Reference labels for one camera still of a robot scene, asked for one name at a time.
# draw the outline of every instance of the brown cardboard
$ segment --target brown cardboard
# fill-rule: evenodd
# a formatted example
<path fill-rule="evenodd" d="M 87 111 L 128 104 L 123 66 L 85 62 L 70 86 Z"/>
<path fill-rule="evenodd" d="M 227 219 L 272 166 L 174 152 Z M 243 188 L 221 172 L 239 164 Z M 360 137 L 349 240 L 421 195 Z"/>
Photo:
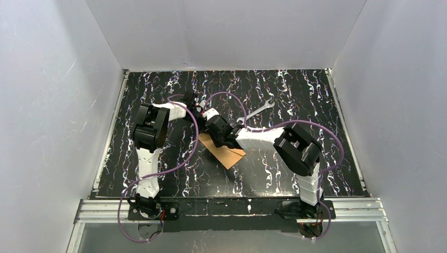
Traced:
<path fill-rule="evenodd" d="M 245 152 L 241 149 L 229 149 L 225 146 L 216 148 L 211 137 L 206 133 L 199 134 L 199 141 L 205 145 L 227 170 L 245 156 Z"/>

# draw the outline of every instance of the wrench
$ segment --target wrench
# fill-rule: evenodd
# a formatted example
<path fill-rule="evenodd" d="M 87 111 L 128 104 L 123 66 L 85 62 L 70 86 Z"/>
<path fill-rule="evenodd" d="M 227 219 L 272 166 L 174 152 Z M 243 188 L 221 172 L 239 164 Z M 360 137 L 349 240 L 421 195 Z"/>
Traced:
<path fill-rule="evenodd" d="M 273 106 L 275 106 L 275 103 L 273 102 L 273 103 L 270 104 L 269 101 L 267 100 L 266 103 L 263 106 L 261 106 L 258 110 L 254 110 L 254 112 L 252 112 L 249 115 L 247 115 L 247 120 L 250 119 L 251 117 L 255 116 L 256 114 L 262 112 L 265 109 L 272 108 Z M 236 120 L 236 123 L 243 124 L 244 123 L 244 117 L 238 118 Z"/>

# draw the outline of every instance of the black mounting plate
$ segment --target black mounting plate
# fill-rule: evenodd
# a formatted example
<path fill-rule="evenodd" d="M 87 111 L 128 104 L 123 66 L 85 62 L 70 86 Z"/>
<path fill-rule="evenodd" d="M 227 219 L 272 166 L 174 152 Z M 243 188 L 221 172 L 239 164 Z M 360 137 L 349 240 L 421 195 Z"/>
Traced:
<path fill-rule="evenodd" d="M 180 205 L 178 202 L 161 202 L 161 208 L 164 210 L 163 220 L 178 220 Z M 138 210 L 132 207 L 129 208 L 128 220 L 148 220 L 148 218 L 142 216 Z"/>

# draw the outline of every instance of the black table surface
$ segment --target black table surface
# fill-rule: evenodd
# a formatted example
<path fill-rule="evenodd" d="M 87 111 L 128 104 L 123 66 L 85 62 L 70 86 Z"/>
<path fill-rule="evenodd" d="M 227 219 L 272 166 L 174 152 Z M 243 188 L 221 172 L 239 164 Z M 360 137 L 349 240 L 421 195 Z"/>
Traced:
<path fill-rule="evenodd" d="M 130 139 L 134 116 L 141 103 L 166 103 L 173 94 L 194 90 L 200 100 L 228 91 L 241 98 L 247 113 L 266 100 L 275 101 L 273 109 L 248 121 L 252 127 L 269 127 L 291 119 L 319 123 L 333 131 L 345 147 L 341 166 L 323 176 L 326 196 L 367 197 L 362 189 L 351 150 L 346 140 L 334 96 L 324 70 L 268 71 L 174 71 L 130 73 L 118 117 L 113 129 L 99 188 L 91 198 L 116 198 L 137 178 L 138 157 Z M 211 106 L 230 124 L 243 116 L 234 98 L 221 95 Z M 335 163 L 340 155 L 333 140 L 316 127 L 303 125 L 323 144 L 322 168 Z M 191 123 L 169 123 L 168 137 L 160 153 L 159 171 L 174 168 L 192 150 L 194 130 Z M 225 167 L 203 146 L 187 166 L 159 176 L 161 197 L 284 197 L 298 196 L 296 176 L 274 151 L 250 149 L 231 169 Z"/>

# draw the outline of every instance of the white enclosure wall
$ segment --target white enclosure wall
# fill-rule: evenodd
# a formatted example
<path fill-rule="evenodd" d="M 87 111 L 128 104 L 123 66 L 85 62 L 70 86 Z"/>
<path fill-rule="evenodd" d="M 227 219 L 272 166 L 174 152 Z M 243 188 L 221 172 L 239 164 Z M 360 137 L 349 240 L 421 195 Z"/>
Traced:
<path fill-rule="evenodd" d="M 365 0 L 87 0 L 121 66 L 333 67 Z"/>
<path fill-rule="evenodd" d="M 368 0 L 335 86 L 399 252 L 445 252 L 447 2 Z"/>
<path fill-rule="evenodd" d="M 122 70 L 81 1 L 0 2 L 1 252 L 65 252 Z"/>

